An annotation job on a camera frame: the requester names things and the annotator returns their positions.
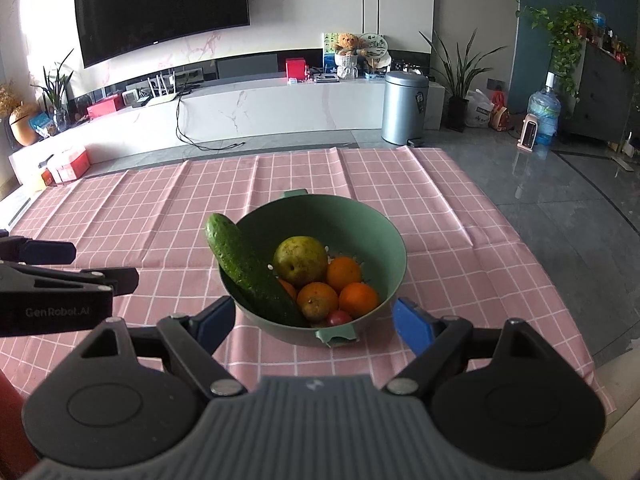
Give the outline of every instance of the tv stand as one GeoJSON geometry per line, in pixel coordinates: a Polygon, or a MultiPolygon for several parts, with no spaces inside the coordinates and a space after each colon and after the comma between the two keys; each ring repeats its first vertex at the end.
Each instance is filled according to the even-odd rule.
{"type": "MultiPolygon", "coordinates": [[[[180,101],[180,129],[194,142],[326,130],[369,130],[382,126],[384,80],[298,83],[259,79],[195,89],[180,101]]],[[[430,83],[425,128],[440,127],[444,88],[430,83]]],[[[175,135],[174,100],[124,108],[26,146],[9,157],[20,182],[48,156],[85,146],[92,164],[181,146],[175,135]]]]}

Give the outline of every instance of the small heater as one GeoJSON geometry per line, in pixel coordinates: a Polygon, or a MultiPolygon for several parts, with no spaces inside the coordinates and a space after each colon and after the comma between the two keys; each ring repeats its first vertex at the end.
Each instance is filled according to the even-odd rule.
{"type": "Polygon", "coordinates": [[[533,143],[536,142],[536,134],[538,132],[538,118],[534,114],[528,114],[524,118],[522,134],[518,141],[518,147],[528,152],[532,151],[533,143]]]}

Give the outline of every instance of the cardboard box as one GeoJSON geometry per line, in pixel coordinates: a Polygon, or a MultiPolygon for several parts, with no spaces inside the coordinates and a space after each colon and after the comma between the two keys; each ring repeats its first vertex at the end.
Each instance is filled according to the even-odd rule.
{"type": "Polygon", "coordinates": [[[98,101],[95,105],[89,106],[86,111],[91,120],[97,119],[104,115],[113,114],[124,108],[122,94],[111,95],[98,101]]]}
{"type": "Polygon", "coordinates": [[[89,157],[84,146],[77,146],[54,155],[47,164],[53,180],[62,184],[77,180],[89,169],[89,157]]]}
{"type": "Polygon", "coordinates": [[[306,61],[303,57],[289,58],[285,60],[287,79],[305,80],[306,61]]]}

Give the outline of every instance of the colander handle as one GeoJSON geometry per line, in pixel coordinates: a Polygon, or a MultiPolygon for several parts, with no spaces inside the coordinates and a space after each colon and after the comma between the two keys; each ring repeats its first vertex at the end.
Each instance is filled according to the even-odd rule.
{"type": "Polygon", "coordinates": [[[298,196],[298,195],[308,195],[309,192],[306,189],[289,189],[282,193],[283,198],[288,198],[290,196],[298,196]]]}
{"type": "Polygon", "coordinates": [[[321,328],[316,330],[316,337],[330,348],[353,343],[358,340],[358,334],[353,329],[353,323],[321,328]]]}

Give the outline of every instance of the table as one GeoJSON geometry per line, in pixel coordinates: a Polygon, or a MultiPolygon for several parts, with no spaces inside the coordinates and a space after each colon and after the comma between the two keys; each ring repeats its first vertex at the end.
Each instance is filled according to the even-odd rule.
{"type": "MultiPolygon", "coordinates": [[[[202,229],[211,212],[237,221],[300,188],[347,196],[388,216],[408,252],[399,294],[435,316],[462,316],[479,327],[502,326],[508,317],[529,321],[612,412],[582,336],[542,266],[440,149],[333,148],[129,170],[47,189],[14,234],[72,241],[75,269],[137,267],[140,285],[114,300],[114,315],[134,326],[154,324],[173,312],[195,314],[225,294],[202,229]]],[[[85,334],[4,339],[0,368],[28,394],[85,334]]],[[[380,386],[414,356],[389,317],[373,322],[356,344],[323,349],[280,342],[238,310],[214,357],[251,389],[261,376],[281,374],[370,374],[380,386]]]]}

